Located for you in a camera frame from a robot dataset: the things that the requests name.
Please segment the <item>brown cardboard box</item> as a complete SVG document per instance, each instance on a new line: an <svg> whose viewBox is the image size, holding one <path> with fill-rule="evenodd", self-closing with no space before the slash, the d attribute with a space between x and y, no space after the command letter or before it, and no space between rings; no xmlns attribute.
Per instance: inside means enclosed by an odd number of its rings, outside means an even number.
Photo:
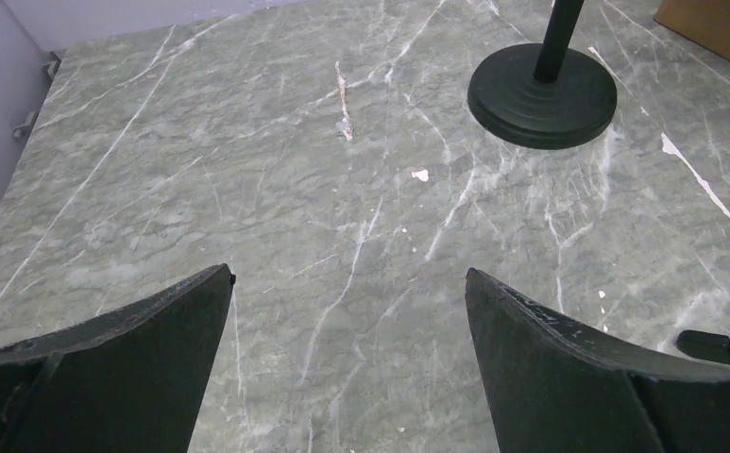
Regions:
<svg viewBox="0 0 730 453"><path fill-rule="evenodd" d="M730 61L730 0L663 0L654 19Z"/></svg>

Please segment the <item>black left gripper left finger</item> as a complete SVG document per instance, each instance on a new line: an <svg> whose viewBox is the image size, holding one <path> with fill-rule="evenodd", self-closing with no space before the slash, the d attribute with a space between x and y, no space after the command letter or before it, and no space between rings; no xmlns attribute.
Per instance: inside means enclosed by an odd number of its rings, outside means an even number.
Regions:
<svg viewBox="0 0 730 453"><path fill-rule="evenodd" d="M234 283L214 265L0 348L0 452L186 451Z"/></svg>

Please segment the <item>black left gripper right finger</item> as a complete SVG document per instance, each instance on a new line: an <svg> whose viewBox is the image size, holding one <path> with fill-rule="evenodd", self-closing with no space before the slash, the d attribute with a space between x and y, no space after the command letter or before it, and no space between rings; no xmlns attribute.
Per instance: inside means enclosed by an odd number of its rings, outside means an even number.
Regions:
<svg viewBox="0 0 730 453"><path fill-rule="evenodd" d="M625 342L472 268L467 318L503 452L730 452L730 366Z"/></svg>

